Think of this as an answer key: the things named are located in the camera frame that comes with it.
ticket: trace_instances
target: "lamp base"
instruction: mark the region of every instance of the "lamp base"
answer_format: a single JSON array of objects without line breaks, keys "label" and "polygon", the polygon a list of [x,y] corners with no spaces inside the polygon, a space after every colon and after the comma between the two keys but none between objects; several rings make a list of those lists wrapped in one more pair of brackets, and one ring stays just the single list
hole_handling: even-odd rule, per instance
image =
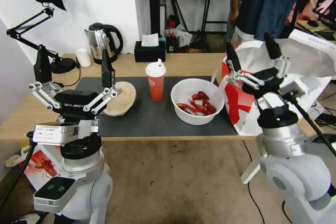
[{"label": "lamp base", "polygon": [[64,74],[70,72],[76,67],[76,61],[71,58],[61,58],[60,60],[55,60],[51,63],[51,71],[54,74]]}]

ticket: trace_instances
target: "red drink cup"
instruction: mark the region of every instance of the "red drink cup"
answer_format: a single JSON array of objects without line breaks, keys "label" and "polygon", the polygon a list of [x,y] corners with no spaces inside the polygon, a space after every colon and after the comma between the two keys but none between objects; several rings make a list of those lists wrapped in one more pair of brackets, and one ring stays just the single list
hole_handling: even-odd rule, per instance
[{"label": "red drink cup", "polygon": [[161,59],[157,62],[150,63],[146,67],[148,76],[149,91],[153,101],[161,101],[163,97],[163,83],[166,74],[166,68]]}]

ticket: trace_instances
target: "crawfish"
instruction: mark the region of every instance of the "crawfish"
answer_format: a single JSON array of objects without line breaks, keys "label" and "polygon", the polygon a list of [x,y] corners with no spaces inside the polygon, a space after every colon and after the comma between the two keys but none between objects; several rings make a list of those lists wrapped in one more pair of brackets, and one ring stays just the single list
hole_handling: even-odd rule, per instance
[{"label": "crawfish", "polygon": [[214,114],[217,112],[217,109],[208,100],[205,99],[202,100],[203,100],[203,106],[207,109],[207,111],[210,114]]},{"label": "crawfish", "polygon": [[184,112],[191,114],[189,111],[187,111],[187,109],[189,109],[191,112],[193,112],[196,116],[197,116],[197,110],[194,109],[193,107],[189,106],[188,104],[185,103],[177,103],[176,104],[181,110],[183,110]]},{"label": "crawfish", "polygon": [[204,107],[203,105],[199,105],[197,104],[195,101],[193,100],[188,100],[190,102],[191,105],[193,105],[197,111],[203,113],[204,115],[208,115],[208,110],[206,109],[206,107]]},{"label": "crawfish", "polygon": [[204,93],[203,91],[199,91],[197,94],[193,94],[191,96],[191,99],[193,101],[195,101],[195,100],[203,100],[203,99],[209,100],[209,96],[207,96],[206,93]]}]

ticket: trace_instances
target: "kettle handle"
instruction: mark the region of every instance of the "kettle handle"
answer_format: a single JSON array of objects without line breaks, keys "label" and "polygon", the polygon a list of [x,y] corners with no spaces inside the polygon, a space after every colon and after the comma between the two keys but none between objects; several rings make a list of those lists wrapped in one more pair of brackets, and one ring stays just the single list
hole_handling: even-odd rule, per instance
[{"label": "kettle handle", "polygon": [[[103,30],[110,41],[111,50],[114,50],[115,54],[119,54],[124,46],[123,38],[121,36],[120,31],[116,27],[109,25],[109,24],[108,25],[104,24]],[[118,48],[116,48],[111,32],[114,32],[117,35],[117,38],[119,39],[120,46]]]}]

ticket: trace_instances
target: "black desk mat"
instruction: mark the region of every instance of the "black desk mat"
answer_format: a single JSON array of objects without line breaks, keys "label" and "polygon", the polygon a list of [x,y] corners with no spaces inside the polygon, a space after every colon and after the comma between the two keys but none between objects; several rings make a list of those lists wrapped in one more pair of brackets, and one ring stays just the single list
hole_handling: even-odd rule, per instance
[{"label": "black desk mat", "polygon": [[[217,136],[237,135],[224,109],[205,125],[190,125],[177,117],[170,91],[180,80],[200,78],[210,81],[210,76],[202,77],[165,77],[164,92],[161,102],[151,100],[147,77],[117,77],[116,82],[126,81],[134,85],[136,100],[125,115],[110,117],[103,112],[100,119],[99,133],[102,137],[170,137],[170,136]],[[77,90],[102,92],[102,80],[97,77],[84,77]]]}]

